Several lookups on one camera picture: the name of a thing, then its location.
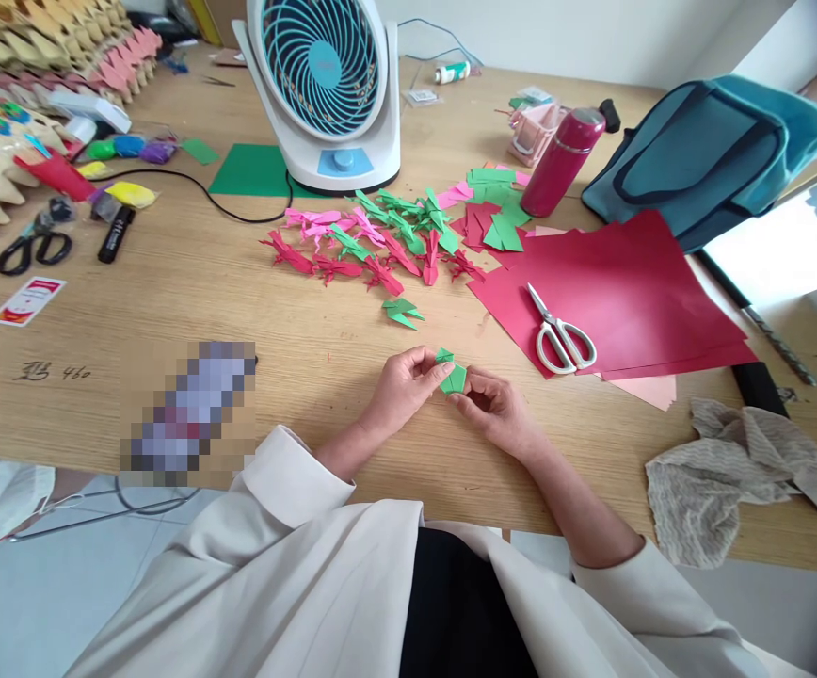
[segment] desk fan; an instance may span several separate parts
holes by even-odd
[[[249,0],[232,29],[293,179],[345,195],[396,178],[396,24],[374,0]]]

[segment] glue stick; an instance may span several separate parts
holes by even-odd
[[[464,80],[471,71],[472,65],[468,61],[449,64],[448,66],[440,66],[434,71],[434,82],[438,85],[445,85],[454,80]]]

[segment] woman's right hand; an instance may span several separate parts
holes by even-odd
[[[552,448],[518,389],[487,370],[470,366],[464,395],[448,400],[491,443],[524,465]]]

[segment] fan grille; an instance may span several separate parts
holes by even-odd
[[[333,137],[367,122],[379,64],[355,0],[267,0],[262,27],[274,84],[303,122]]]

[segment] fan knob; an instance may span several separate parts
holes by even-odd
[[[333,165],[339,171],[349,171],[355,164],[355,156],[351,151],[341,150],[333,154]]]

